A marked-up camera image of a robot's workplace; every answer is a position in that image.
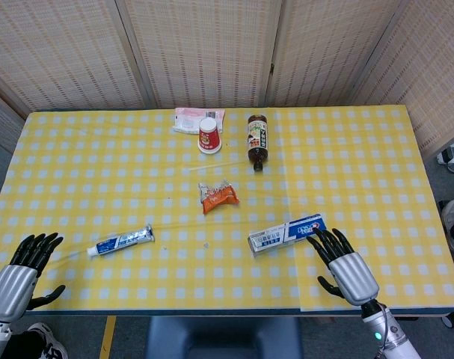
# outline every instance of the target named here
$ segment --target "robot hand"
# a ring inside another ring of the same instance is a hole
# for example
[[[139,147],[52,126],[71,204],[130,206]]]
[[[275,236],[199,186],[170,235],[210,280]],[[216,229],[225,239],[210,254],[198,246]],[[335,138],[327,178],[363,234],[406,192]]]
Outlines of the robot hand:
[[[329,267],[338,286],[332,286],[321,276],[318,281],[329,293],[346,299],[352,305],[361,306],[363,322],[380,345],[375,358],[384,355],[387,359],[420,359],[390,310],[376,301],[379,285],[348,239],[336,229],[333,229],[336,236],[327,230],[314,228],[313,231],[323,246],[311,237],[307,239]]]
[[[57,233],[46,236],[30,235],[24,239],[13,255],[10,264],[0,272],[0,356],[11,332],[10,323],[32,310],[51,303],[65,289],[59,286],[51,294],[32,298],[37,280],[49,261],[50,255],[63,238]]]
[[[332,286],[324,277],[319,283],[330,294],[337,295],[352,305],[362,305],[375,299],[379,292],[378,283],[371,274],[361,255],[353,251],[348,239],[337,229],[336,237],[327,230],[313,229],[323,246],[315,239],[307,237],[319,256],[329,267],[338,286]]]

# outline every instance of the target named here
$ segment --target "red paper cup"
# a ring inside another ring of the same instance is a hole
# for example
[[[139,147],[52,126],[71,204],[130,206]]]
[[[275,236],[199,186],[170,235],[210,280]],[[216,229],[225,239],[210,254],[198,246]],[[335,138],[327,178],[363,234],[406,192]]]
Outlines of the red paper cup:
[[[198,132],[198,148],[203,153],[215,153],[220,150],[221,139],[218,134],[217,121],[211,117],[205,117],[200,121]]]

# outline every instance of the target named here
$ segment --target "toothpaste tube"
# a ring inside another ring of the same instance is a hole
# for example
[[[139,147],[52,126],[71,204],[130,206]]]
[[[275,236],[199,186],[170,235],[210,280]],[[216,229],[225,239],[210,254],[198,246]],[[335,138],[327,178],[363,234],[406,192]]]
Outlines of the toothpaste tube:
[[[148,224],[146,227],[134,232],[117,234],[103,242],[97,243],[95,246],[87,249],[89,257],[101,256],[119,249],[136,245],[143,242],[154,242],[152,226]]]
[[[279,226],[270,227],[260,232],[251,233],[248,237],[248,244],[251,251],[257,254],[269,251],[273,248],[291,245],[306,239],[307,236],[314,234],[313,228],[326,230],[325,222],[320,214],[311,215],[280,224]]]

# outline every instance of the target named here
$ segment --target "white plastic bag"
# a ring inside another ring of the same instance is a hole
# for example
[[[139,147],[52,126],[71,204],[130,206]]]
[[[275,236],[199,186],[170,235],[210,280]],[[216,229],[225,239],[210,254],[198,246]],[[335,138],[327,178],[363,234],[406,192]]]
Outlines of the white plastic bag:
[[[198,134],[200,121],[205,117],[211,117],[217,122],[218,131],[222,132],[225,110],[222,108],[175,108],[174,130],[184,133]]]

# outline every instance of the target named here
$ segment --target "toothpaste tube cap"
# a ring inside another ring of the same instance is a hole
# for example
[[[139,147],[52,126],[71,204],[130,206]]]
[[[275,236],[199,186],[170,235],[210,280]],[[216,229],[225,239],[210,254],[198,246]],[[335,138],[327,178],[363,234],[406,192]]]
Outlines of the toothpaste tube cap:
[[[99,252],[97,252],[97,248],[95,246],[93,246],[93,247],[87,248],[87,254],[89,257],[95,257],[99,254]]]

